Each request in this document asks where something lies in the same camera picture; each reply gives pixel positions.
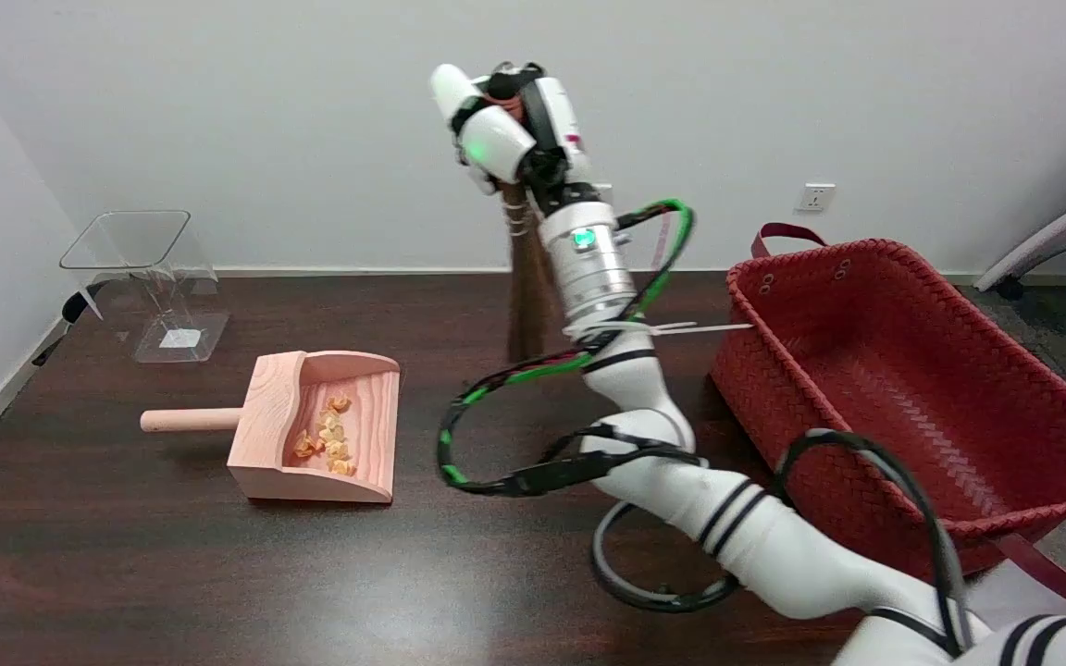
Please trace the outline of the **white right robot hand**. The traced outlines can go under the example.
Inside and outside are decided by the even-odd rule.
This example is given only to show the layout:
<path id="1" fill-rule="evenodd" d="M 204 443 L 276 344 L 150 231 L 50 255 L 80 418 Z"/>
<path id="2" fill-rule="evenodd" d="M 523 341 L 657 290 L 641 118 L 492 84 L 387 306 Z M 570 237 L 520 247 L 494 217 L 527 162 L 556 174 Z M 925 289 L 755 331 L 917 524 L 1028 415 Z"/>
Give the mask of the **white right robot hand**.
<path id="1" fill-rule="evenodd" d="M 429 84 L 458 161 L 483 181 L 520 186 L 545 216 L 601 201 L 567 91 L 542 64 L 503 62 L 477 79 L 440 64 Z"/>

